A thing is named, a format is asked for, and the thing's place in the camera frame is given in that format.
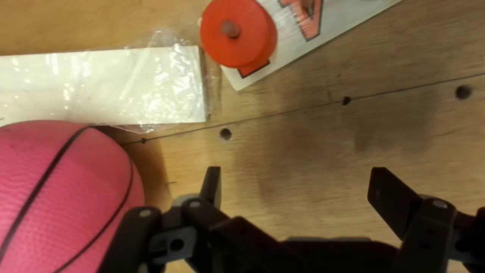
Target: plastic bag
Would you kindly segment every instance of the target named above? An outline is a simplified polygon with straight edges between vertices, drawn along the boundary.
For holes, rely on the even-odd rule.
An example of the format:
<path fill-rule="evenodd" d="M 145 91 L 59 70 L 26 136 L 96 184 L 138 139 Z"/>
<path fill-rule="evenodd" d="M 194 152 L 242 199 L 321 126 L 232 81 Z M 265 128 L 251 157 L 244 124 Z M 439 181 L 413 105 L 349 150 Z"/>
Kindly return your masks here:
<path fill-rule="evenodd" d="M 143 48 L 0 57 L 0 126 L 35 119 L 149 133 L 205 122 L 220 70 L 171 31 Z"/>

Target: wooden surface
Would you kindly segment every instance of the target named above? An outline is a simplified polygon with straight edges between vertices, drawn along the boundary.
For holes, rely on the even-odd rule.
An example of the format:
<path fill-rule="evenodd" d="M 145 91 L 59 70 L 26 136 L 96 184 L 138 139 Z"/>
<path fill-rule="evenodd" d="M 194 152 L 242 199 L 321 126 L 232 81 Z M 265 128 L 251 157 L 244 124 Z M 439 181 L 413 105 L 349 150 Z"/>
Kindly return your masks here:
<path fill-rule="evenodd" d="M 120 48 L 163 27 L 198 42 L 207 2 L 4 1 L 0 54 Z M 366 200 L 373 166 L 464 212 L 485 204 L 484 11 L 483 0 L 404 0 L 241 92 L 222 77 L 210 90 L 211 122 L 112 135 L 131 142 L 124 147 L 150 205 L 166 209 L 197 192 L 215 165 L 222 209 L 278 239 L 397 244 Z M 474 88 L 471 98 L 455 98 L 460 85 Z M 231 140 L 220 138 L 223 128 Z M 464 269 L 452 263 L 450 271 Z M 179 263 L 169 272 L 190 271 Z"/>

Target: orange disc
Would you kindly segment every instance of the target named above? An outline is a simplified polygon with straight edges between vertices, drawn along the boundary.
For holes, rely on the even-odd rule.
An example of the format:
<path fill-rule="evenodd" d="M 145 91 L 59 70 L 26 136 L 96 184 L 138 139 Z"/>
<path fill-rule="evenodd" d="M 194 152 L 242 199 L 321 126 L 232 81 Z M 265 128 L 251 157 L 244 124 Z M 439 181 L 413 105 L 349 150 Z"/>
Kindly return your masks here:
<path fill-rule="evenodd" d="M 205 51 L 219 64 L 242 68 L 267 62 L 276 48 L 276 26 L 256 0 L 214 0 L 202 15 Z"/>

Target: basketball seam line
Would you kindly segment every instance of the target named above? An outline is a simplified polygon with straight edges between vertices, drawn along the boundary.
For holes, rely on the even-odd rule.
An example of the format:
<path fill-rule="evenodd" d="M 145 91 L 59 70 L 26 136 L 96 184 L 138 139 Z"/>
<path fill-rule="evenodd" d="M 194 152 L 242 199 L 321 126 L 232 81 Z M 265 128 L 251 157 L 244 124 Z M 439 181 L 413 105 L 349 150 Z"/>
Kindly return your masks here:
<path fill-rule="evenodd" d="M 130 163 L 130 176 L 129 176 L 129 183 L 128 189 L 126 190 L 125 197 L 121 201 L 121 204 L 118 206 L 116 211 L 113 213 L 111 218 L 106 222 L 106 224 L 101 228 L 101 230 L 85 245 L 76 255 L 74 255 L 69 261 L 67 261 L 63 266 L 61 266 L 58 270 L 54 271 L 53 273 L 60 273 L 62 270 L 66 269 L 71 263 L 73 263 L 77 258 L 79 258 L 84 252 L 86 252 L 98 239 L 103 235 L 103 233 L 108 229 L 108 227 L 113 223 L 114 219 L 119 215 L 121 209 L 125 206 L 126 201 L 128 200 L 129 194 L 131 192 L 131 186 L 133 185 L 133 162 L 129 161 Z"/>
<path fill-rule="evenodd" d="M 29 195 L 29 197 L 27 198 L 25 204 L 22 206 L 22 208 L 20 209 L 20 212 L 18 213 L 14 223 L 12 224 L 12 226 L 10 227 L 7 235 L 5 236 L 5 239 L 3 240 L 2 242 L 2 245 L 0 247 L 0 265 L 3 261 L 3 257 L 5 256 L 5 253 L 7 252 L 7 248 L 10 244 L 10 242 L 12 241 L 12 239 L 14 238 L 14 235 L 18 229 L 18 227 L 20 226 L 20 224 L 22 223 L 22 220 L 24 219 L 25 215 L 27 214 L 27 212 L 29 211 L 29 208 L 30 206 L 32 205 L 32 203 L 34 202 L 35 198 L 37 197 L 37 195 L 40 193 L 42 187 L 44 186 L 44 184 L 46 183 L 46 181 L 48 180 L 50 174 L 54 171 L 56 165 L 59 163 L 59 161 L 61 161 L 61 158 L 64 156 L 65 152 L 67 151 L 67 149 L 69 149 L 69 147 L 72 145 L 72 143 L 74 143 L 74 141 L 84 132 L 86 131 L 87 129 L 91 128 L 90 126 L 87 126 L 87 127 L 84 127 L 84 128 L 81 128 L 79 129 L 77 132 L 75 132 L 68 140 L 67 142 L 64 144 L 64 146 L 57 152 L 56 156 L 54 157 L 54 159 L 51 161 L 51 163 L 49 164 L 49 166 L 47 167 L 46 171 L 44 172 L 44 174 L 40 177 L 39 181 L 37 182 L 37 185 L 35 186 L 35 188 L 33 189 L 32 193 Z"/>

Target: white card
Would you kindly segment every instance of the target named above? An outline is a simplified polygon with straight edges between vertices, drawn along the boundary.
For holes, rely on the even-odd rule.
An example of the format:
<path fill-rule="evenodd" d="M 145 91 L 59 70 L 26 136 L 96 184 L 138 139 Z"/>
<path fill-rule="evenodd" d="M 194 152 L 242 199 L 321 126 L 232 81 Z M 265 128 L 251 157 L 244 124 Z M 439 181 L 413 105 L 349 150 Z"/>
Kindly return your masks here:
<path fill-rule="evenodd" d="M 308 12 L 299 0 L 257 0 L 278 30 L 276 51 L 267 65 L 243 74 L 222 67 L 234 89 L 241 90 L 300 58 L 402 0 L 315 0 Z"/>
<path fill-rule="evenodd" d="M 55 119 L 128 125 L 204 122 L 199 47 L 0 57 L 0 126 Z"/>

